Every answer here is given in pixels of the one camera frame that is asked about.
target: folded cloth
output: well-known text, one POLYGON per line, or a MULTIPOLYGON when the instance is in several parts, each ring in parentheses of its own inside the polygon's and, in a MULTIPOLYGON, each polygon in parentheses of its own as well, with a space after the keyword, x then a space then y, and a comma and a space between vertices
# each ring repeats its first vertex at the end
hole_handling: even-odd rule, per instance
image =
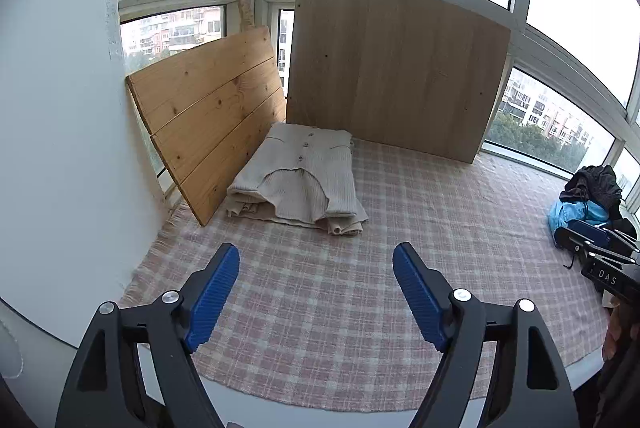
POLYGON ((558 227, 567 227, 567 222, 575 218, 591 225, 600 225, 609 220, 609 213, 604 207, 593 201, 555 201, 547 215, 551 236, 554 236, 558 227))
POLYGON ((563 202, 593 201, 609 212, 611 220, 619 220, 622 189, 616 182, 616 174, 610 165, 583 166, 560 193, 563 202))
POLYGON ((351 172, 351 134, 276 123, 227 188, 229 216, 357 234, 367 214, 351 172))

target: pine wood board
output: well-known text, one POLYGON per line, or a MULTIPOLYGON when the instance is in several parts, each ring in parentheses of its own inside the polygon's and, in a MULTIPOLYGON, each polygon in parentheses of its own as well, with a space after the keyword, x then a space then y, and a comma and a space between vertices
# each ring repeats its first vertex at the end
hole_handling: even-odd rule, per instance
POLYGON ((212 217, 225 198, 227 187, 258 149, 271 125, 284 121, 285 112, 286 100, 282 88, 278 88, 234 128, 181 184, 182 194, 201 225, 212 217))
POLYGON ((274 58, 200 99, 151 135, 165 165, 182 182, 226 135, 278 90, 274 58))
POLYGON ((250 68, 272 58, 267 27, 204 43, 127 76, 150 134, 250 68))

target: folded sweater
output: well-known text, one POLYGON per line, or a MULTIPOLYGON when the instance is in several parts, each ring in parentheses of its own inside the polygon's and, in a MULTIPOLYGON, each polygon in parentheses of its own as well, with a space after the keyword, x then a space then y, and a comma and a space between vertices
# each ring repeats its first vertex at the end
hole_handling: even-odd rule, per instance
POLYGON ((230 216, 356 234, 367 214, 351 172, 351 134, 276 123, 227 188, 230 216))

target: white wall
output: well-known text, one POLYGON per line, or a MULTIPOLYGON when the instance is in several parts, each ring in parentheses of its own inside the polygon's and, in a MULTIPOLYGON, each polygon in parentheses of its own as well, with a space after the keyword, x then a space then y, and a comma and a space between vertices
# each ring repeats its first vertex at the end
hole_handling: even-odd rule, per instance
POLYGON ((6 384, 38 428, 53 428, 66 375, 76 351, 28 324, 2 302, 0 322, 0 366, 19 369, 20 356, 24 360, 20 376, 6 379, 6 384), (5 329, 17 341, 19 352, 5 329))
POLYGON ((166 217, 118 27, 116 0, 0 0, 0 296, 76 346, 166 217))

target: metal screw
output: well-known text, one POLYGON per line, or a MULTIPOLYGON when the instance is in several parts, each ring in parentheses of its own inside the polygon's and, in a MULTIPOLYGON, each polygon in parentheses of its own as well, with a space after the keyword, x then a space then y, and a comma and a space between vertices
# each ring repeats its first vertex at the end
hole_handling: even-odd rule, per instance
POLYGON ((178 291, 167 291, 162 295, 162 301, 164 303, 175 303, 180 298, 178 291))
POLYGON ((471 299, 471 293, 466 289, 456 289, 453 291, 453 297, 459 302, 468 302, 471 299))
POLYGON ((533 302, 527 299, 520 300, 520 302, 518 302, 518 306, 526 313, 533 312, 533 310, 536 308, 536 306, 533 305, 533 302))
POLYGON ((113 312, 113 309, 113 302, 105 302, 100 305, 100 308, 98 310, 100 311, 100 314, 111 314, 113 312))

